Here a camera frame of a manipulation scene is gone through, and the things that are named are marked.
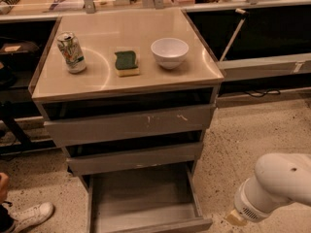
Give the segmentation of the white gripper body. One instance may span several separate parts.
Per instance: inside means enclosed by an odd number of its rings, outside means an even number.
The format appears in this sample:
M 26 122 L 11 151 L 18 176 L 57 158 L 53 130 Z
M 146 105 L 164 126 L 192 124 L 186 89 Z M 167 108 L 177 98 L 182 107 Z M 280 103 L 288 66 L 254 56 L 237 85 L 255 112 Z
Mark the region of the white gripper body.
M 264 213 L 251 204 L 245 192 L 246 183 L 242 183 L 234 195 L 234 209 L 237 214 L 251 222 L 260 222 L 269 217 L 269 213 Z

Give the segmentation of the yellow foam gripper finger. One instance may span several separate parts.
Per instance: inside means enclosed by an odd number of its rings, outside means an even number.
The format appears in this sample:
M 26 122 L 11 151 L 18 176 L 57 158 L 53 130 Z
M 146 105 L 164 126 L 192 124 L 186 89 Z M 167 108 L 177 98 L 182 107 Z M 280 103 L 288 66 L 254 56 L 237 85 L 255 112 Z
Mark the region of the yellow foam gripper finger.
M 243 218 L 235 209 L 225 216 L 225 220 L 235 226 L 245 226 L 247 220 Z

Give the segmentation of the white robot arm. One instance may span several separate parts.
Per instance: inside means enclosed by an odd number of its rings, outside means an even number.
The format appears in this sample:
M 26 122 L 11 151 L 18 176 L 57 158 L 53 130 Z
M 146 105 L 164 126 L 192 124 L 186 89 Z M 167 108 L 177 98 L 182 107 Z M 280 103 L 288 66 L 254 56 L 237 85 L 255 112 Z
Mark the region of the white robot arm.
M 269 153 L 261 156 L 254 174 L 234 195 L 234 209 L 225 216 L 232 225 L 261 222 L 292 203 L 311 206 L 311 155 Z

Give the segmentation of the person's hand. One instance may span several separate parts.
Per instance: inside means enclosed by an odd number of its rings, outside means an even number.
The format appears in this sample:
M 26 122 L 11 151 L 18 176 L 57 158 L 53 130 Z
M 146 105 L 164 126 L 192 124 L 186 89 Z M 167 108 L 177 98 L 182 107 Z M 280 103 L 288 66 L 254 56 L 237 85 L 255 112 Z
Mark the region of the person's hand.
M 2 204 L 8 195 L 9 176 L 5 173 L 0 173 L 0 204 Z

